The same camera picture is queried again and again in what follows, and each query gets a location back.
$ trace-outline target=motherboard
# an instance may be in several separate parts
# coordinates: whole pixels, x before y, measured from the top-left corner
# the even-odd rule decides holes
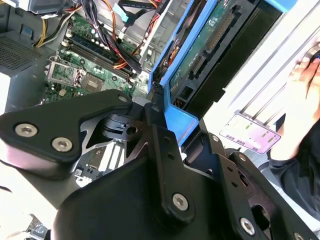
[[[120,45],[131,53],[137,48],[135,43],[124,40]],[[49,58],[45,69],[47,84],[39,104],[80,98],[109,89],[123,91],[131,98],[146,97],[148,73],[136,74],[129,66],[116,69],[117,63],[121,63],[121,59],[99,41],[98,34],[86,19],[75,14],[56,55]],[[124,143],[114,140],[84,154],[74,175],[83,187],[123,162]]]

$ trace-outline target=yellow cable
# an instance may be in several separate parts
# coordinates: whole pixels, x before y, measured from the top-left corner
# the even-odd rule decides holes
[[[47,23],[46,23],[46,20],[42,19],[42,34],[38,44],[35,46],[36,48],[39,48],[41,44],[44,42],[46,38],[46,33],[47,33]]]

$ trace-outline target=black metal bracket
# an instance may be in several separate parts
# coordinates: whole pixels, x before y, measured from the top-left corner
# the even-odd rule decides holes
[[[235,163],[237,169],[253,185],[254,194],[248,195],[248,201],[251,206],[262,206],[264,208],[268,214],[270,232],[274,240],[316,239],[313,232],[245,154],[235,149],[227,149],[226,151],[229,159]]]
[[[227,233],[238,233],[241,239],[247,239],[249,233],[243,235],[241,226],[243,219],[246,219],[257,230],[250,236],[251,239],[268,239],[266,236],[272,240],[295,240],[296,236],[314,239],[312,231],[250,159],[235,149],[222,151],[219,138],[207,133],[202,124],[193,132],[192,141],[187,141],[183,146],[185,153],[193,153],[191,158],[186,158],[185,163],[212,175],[221,183],[224,197],[219,200],[226,202],[226,212],[232,226],[232,231]]]
[[[69,176],[95,146],[126,141],[126,164],[62,205],[56,239],[266,240],[268,230],[272,240],[316,239],[249,159],[225,151],[203,121],[182,148],[185,166],[167,129],[162,91],[153,92],[144,106],[108,90],[0,116],[1,160],[49,179]],[[56,138],[71,143],[68,151]],[[94,232],[83,232],[87,226]]]
[[[108,90],[5,113],[0,116],[0,159],[45,178],[65,178],[73,172],[83,151],[86,151],[98,122],[110,115],[126,114],[132,105],[124,93]],[[16,127],[20,124],[34,126],[36,135],[18,135]],[[71,150],[55,150],[53,141],[56,138],[71,141]]]

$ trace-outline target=black clothing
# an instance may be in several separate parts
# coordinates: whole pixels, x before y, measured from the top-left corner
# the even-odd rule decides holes
[[[270,159],[270,170],[284,192],[320,221],[320,121],[304,137],[295,158]]]

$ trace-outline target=bolt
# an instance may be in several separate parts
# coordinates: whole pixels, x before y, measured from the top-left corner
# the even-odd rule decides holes
[[[176,193],[172,197],[173,204],[180,210],[180,211],[186,211],[188,209],[188,200],[185,196],[183,196],[180,193]]]
[[[304,238],[297,232],[294,233],[295,240],[304,240]]]
[[[65,137],[57,137],[52,141],[52,147],[58,152],[66,153],[72,149],[73,144]]]
[[[156,112],[158,112],[158,113],[160,112],[160,109],[159,109],[157,106],[152,106],[151,108],[152,108],[153,110],[155,110]]]
[[[249,234],[250,236],[255,235],[255,233],[256,233],[255,228],[254,228],[254,226],[252,225],[252,223],[248,219],[242,217],[240,219],[240,224],[241,224],[241,227],[243,228],[243,230],[247,234]]]
[[[128,100],[127,100],[124,96],[119,95],[118,98],[119,98],[122,102],[128,102]]]
[[[213,140],[215,140],[216,142],[219,142],[219,138],[215,135],[212,135]]]
[[[243,156],[242,154],[239,154],[239,158],[242,160],[242,161],[246,161],[246,157],[245,156]]]
[[[38,133],[36,126],[29,123],[22,123],[15,127],[15,133],[21,137],[30,138]]]

